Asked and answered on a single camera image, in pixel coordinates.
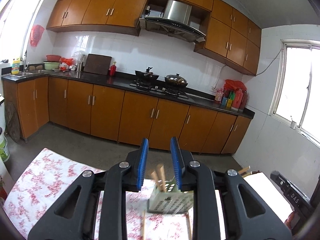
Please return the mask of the person's right hand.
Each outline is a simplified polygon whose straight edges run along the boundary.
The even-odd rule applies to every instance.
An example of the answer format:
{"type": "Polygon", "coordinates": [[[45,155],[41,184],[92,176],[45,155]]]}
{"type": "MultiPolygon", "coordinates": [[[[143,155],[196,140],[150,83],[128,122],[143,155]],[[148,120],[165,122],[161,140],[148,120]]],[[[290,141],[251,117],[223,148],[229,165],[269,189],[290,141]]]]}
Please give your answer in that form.
{"type": "Polygon", "coordinates": [[[291,212],[290,215],[288,216],[288,218],[285,220],[284,224],[290,229],[292,230],[292,226],[291,226],[291,222],[295,217],[295,211],[291,212]]]}

